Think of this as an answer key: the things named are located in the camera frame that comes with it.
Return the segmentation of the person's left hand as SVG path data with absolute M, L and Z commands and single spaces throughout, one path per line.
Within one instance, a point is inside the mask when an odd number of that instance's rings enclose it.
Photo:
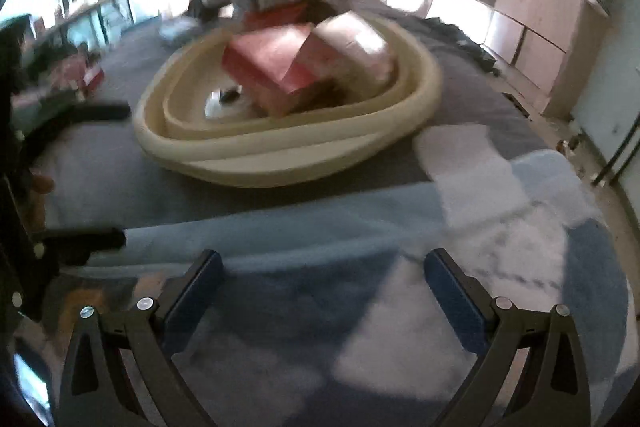
M 46 202 L 44 199 L 54 190 L 55 184 L 50 176 L 33 174 L 30 179 L 25 217 L 29 230 L 40 232 L 46 223 Z

